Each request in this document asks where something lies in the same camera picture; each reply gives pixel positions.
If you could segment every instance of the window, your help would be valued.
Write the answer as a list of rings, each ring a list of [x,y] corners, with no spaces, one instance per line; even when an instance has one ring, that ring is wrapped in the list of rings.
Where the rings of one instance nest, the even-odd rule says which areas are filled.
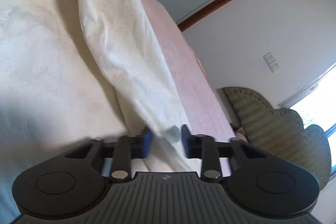
[[[295,110],[304,128],[317,124],[325,131],[331,150],[332,172],[336,173],[336,64],[279,106]]]

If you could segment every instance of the silver screw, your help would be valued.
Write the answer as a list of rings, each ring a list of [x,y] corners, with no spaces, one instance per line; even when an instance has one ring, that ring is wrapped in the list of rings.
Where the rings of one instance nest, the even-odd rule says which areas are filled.
[[[221,173],[216,170],[207,170],[203,174],[209,179],[218,179],[221,176]]]
[[[123,170],[114,171],[111,176],[115,179],[125,179],[128,176],[128,173]]]

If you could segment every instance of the white outlet plate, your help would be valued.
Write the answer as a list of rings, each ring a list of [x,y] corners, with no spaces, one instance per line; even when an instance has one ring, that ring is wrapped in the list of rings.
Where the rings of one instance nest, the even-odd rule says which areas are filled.
[[[269,65],[270,63],[275,61],[275,58],[273,56],[273,54],[271,52],[269,52],[268,54],[264,55],[264,59],[266,61],[266,63]]]
[[[272,72],[275,72],[278,69],[280,69],[279,64],[276,61],[273,61],[272,63],[270,63],[269,68],[271,69]]]

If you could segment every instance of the electrical outlet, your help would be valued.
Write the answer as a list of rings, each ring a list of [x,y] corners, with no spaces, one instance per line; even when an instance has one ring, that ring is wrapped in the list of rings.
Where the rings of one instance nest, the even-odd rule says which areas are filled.
[[[266,63],[269,65],[270,63],[275,61],[275,58],[273,56],[273,54],[271,52],[269,52],[268,54],[264,55],[264,59],[266,61]]]
[[[272,63],[270,63],[269,68],[271,69],[272,72],[275,72],[278,69],[280,69],[279,64],[276,61],[273,61]]]

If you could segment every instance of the green headboard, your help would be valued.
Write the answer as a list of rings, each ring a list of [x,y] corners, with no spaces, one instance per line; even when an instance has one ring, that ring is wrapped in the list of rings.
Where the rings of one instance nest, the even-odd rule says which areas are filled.
[[[328,183],[331,171],[330,147],[323,129],[315,124],[303,128],[300,115],[291,109],[273,109],[254,90],[223,88],[249,143],[301,166],[315,175],[320,190]]]

